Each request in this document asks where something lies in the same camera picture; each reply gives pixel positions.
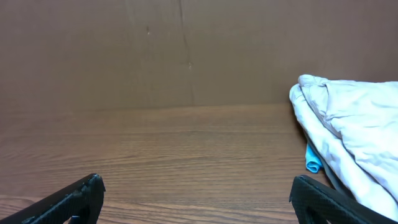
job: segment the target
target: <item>blue cloth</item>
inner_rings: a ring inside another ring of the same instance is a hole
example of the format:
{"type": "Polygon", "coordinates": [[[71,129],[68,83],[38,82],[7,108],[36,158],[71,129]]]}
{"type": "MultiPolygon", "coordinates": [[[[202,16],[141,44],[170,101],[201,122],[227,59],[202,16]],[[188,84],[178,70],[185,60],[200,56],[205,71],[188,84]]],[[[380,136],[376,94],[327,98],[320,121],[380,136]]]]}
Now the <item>blue cloth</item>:
{"type": "Polygon", "coordinates": [[[314,153],[309,144],[307,144],[307,151],[305,152],[305,166],[314,174],[316,174],[323,167],[321,160],[314,153]]]}

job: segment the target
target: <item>black object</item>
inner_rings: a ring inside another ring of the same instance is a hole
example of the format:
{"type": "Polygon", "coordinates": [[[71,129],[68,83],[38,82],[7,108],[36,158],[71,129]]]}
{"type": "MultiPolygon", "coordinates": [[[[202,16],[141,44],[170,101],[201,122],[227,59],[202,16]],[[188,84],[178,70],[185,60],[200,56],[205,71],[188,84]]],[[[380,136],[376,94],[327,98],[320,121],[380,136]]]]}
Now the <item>black object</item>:
{"type": "Polygon", "coordinates": [[[55,192],[33,205],[0,220],[0,224],[94,224],[104,202],[105,186],[98,174],[55,192]]]}
{"type": "Polygon", "coordinates": [[[300,224],[398,224],[306,175],[294,178],[289,201],[300,224]]]}

